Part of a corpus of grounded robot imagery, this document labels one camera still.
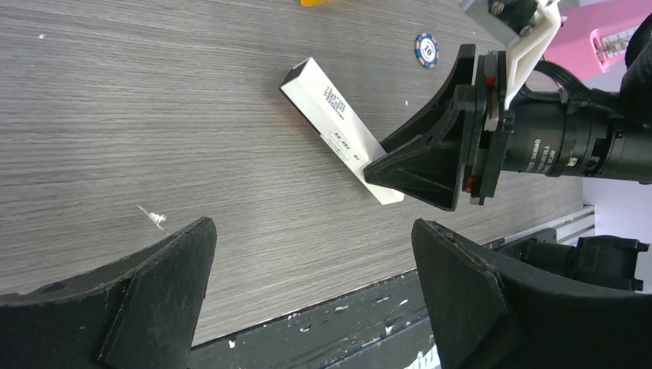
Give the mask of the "white remote battery cover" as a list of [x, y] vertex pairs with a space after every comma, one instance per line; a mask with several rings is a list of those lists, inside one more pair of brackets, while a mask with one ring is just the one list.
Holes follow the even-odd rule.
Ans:
[[296, 64], [279, 90], [380, 204], [404, 200], [402, 192], [364, 179], [364, 169], [386, 151], [314, 58]]

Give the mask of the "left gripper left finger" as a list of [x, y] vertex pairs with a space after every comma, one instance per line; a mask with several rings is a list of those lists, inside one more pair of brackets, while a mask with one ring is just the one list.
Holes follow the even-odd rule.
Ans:
[[147, 248], [1, 297], [3, 368], [184, 368], [217, 231], [199, 218]]

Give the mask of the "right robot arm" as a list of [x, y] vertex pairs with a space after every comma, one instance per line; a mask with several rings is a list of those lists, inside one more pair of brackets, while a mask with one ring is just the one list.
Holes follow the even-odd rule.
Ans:
[[459, 47], [435, 96], [382, 141], [364, 179], [444, 211], [467, 193], [483, 204], [502, 171], [651, 182], [651, 20], [627, 46], [619, 92], [590, 89], [539, 61], [556, 92], [522, 87], [507, 100], [507, 54]]

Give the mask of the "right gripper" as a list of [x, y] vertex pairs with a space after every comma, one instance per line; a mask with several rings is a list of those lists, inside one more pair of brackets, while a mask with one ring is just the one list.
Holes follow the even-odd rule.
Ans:
[[470, 203], [495, 195], [507, 143], [513, 132], [505, 111], [507, 58], [491, 51], [477, 60], [475, 44], [462, 44], [434, 97], [381, 146], [385, 156], [364, 169], [371, 185], [397, 190], [442, 211], [454, 211], [463, 190]]

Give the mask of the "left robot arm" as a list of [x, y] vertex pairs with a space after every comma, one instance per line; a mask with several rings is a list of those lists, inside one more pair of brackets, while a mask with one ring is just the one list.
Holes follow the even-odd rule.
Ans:
[[3, 368], [649, 368], [650, 246], [495, 246], [419, 219], [416, 269], [192, 345], [216, 251], [199, 218], [125, 258], [1, 297]]

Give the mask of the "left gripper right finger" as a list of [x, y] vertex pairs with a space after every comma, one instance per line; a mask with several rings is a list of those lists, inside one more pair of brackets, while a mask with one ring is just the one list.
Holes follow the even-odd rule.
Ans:
[[649, 245], [593, 236], [490, 249], [419, 219], [411, 242], [444, 368], [649, 368]]

